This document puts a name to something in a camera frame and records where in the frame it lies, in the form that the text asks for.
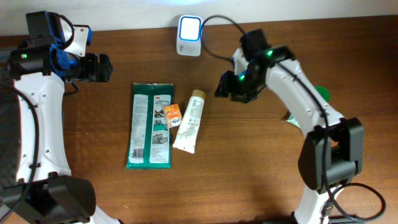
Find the mint green tissue pack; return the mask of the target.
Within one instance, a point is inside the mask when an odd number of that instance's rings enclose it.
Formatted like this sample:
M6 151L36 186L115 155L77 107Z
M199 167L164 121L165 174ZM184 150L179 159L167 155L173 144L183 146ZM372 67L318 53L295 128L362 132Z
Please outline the mint green tissue pack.
M293 114L290 114L290 116L287 118L286 122L293 124L294 126L300 128L300 125L299 125L298 121L295 119Z

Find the small orange box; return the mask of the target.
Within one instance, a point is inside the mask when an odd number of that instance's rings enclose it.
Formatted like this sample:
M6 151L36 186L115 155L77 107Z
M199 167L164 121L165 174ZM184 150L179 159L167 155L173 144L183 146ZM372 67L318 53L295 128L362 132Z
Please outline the small orange box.
M163 109L168 128L178 127L182 122L182 114L178 104L166 105Z

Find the green capped bottle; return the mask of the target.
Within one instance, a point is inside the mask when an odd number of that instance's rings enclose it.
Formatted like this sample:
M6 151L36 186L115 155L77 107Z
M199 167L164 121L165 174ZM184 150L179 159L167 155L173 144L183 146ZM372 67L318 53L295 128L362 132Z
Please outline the green capped bottle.
M315 89L317 90L317 92L319 92L319 94L323 97L323 99L329 103L330 99L331 99L331 95L330 92L327 88L325 88L324 86L316 86Z

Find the white cream tube gold cap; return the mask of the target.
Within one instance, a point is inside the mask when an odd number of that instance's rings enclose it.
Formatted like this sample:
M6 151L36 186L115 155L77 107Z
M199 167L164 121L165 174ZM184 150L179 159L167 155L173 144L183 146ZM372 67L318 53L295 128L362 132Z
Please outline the white cream tube gold cap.
M173 147L191 154L195 153L201 116L204 108L206 93L194 90L186 107L182 122L179 126Z

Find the green 3M gloves packet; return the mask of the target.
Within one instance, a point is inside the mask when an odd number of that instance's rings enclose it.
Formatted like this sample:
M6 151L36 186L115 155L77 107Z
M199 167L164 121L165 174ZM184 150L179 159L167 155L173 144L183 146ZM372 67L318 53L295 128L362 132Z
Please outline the green 3M gloves packet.
M171 168L170 128L164 107L171 105L170 83L132 85L131 136L126 169Z

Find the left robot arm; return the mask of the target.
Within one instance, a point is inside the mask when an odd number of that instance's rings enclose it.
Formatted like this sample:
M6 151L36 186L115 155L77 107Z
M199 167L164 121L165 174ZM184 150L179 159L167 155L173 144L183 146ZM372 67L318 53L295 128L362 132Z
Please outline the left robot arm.
M89 26L48 11L25 18L29 38L1 53L1 220L116 223L92 183L72 176L63 139L66 84L108 82L110 59L86 51Z

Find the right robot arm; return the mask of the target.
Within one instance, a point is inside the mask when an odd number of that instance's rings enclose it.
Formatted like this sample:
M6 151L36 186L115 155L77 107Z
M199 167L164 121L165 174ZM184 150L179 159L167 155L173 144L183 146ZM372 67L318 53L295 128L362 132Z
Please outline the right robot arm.
M299 206L287 223L363 223L338 205L363 167L364 127L346 119L321 96L285 45L271 47L262 30L245 32L215 91L218 98L249 103L265 88L294 115L305 138L298 169L305 183Z

